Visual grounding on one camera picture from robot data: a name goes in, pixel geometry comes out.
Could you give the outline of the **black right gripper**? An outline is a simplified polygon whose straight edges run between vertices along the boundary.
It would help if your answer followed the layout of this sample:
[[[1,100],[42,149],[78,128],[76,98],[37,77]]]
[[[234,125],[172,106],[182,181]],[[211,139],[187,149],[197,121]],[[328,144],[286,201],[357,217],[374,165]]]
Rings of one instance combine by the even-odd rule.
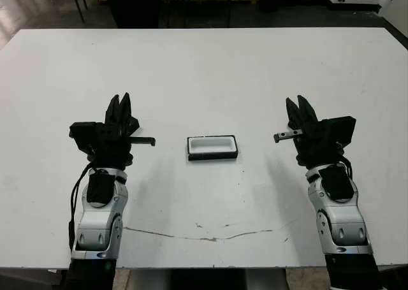
[[[310,103],[297,95],[298,104],[286,98],[288,130],[275,133],[275,143],[293,140],[300,166],[314,168],[322,164],[335,164],[344,155],[344,119],[318,120]]]

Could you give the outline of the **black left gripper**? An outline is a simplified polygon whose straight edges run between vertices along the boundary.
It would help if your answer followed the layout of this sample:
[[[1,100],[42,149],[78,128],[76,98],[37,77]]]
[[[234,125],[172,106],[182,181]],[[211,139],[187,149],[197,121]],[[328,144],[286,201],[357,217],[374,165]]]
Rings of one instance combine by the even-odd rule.
[[[153,147],[156,145],[154,137],[132,136],[140,125],[138,121],[129,122],[130,118],[129,93],[126,92],[121,101],[118,94],[114,95],[105,113],[105,123],[93,124],[85,141],[85,153],[95,167],[124,170],[133,162],[131,154],[133,144],[147,144]]]

